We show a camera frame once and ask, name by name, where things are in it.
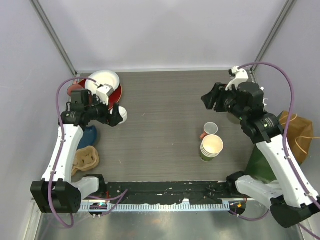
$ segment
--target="brown paper bag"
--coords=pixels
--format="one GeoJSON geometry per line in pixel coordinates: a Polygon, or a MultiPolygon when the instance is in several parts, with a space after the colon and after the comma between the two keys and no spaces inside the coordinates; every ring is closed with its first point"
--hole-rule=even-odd
{"type": "MultiPolygon", "coordinates": [[[[283,111],[279,118],[283,128],[286,127],[287,117],[288,112],[283,111]]],[[[314,138],[312,121],[293,114],[289,123],[287,139],[291,151],[299,164],[306,160],[312,138],[314,138]]]]}

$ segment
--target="red plate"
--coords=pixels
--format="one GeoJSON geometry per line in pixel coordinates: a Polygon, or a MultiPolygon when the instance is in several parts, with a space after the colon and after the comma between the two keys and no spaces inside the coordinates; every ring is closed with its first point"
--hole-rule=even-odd
{"type": "MultiPolygon", "coordinates": [[[[79,82],[79,85],[81,85],[83,88],[85,88],[86,79],[79,82]]],[[[109,97],[109,110],[111,110],[114,107],[115,103],[118,103],[122,97],[122,86],[121,84],[119,87],[111,94],[109,97]]]]}

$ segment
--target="green cup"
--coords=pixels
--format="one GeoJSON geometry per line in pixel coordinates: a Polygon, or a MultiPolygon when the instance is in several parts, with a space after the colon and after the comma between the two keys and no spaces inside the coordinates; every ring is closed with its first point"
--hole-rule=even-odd
{"type": "Polygon", "coordinates": [[[200,146],[200,157],[204,162],[210,162],[224,149],[224,142],[217,135],[206,136],[200,146]]]}

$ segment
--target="paper cup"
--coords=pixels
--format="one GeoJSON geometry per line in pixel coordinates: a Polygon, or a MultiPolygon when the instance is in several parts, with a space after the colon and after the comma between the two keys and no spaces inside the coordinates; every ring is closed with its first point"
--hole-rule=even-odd
{"type": "Polygon", "coordinates": [[[124,107],[120,106],[120,107],[119,107],[119,113],[120,113],[121,117],[123,118],[123,121],[120,122],[119,124],[123,124],[123,123],[125,123],[125,122],[127,121],[127,119],[128,119],[128,112],[127,112],[127,110],[126,110],[124,107]]]}
{"type": "Polygon", "coordinates": [[[221,153],[224,149],[224,142],[217,135],[206,136],[200,146],[200,157],[203,161],[209,162],[221,153]]]}
{"type": "Polygon", "coordinates": [[[211,134],[216,134],[218,132],[218,126],[214,122],[207,122],[203,127],[203,133],[200,136],[200,139],[204,139],[206,136],[211,134]]]}

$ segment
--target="black bracket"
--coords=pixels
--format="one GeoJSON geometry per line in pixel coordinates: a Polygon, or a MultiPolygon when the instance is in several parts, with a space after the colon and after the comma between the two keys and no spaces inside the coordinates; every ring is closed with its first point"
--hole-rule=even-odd
{"type": "Polygon", "coordinates": [[[271,204],[270,211],[273,218],[279,225],[286,229],[320,212],[314,203],[301,207],[288,206],[283,195],[278,198],[271,198],[271,204]]]}
{"type": "MultiPolygon", "coordinates": [[[[54,209],[59,214],[75,214],[81,206],[81,193],[78,188],[70,183],[54,181],[52,183],[52,202],[54,209]]],[[[40,211],[44,214],[52,213],[48,200],[49,182],[34,181],[31,185],[31,193],[40,211]]]]}
{"type": "Polygon", "coordinates": [[[108,182],[110,198],[128,189],[120,204],[181,204],[187,198],[191,205],[221,204],[221,199],[242,198],[243,194],[230,193],[226,182],[218,181],[161,181],[161,182],[108,182]]]}

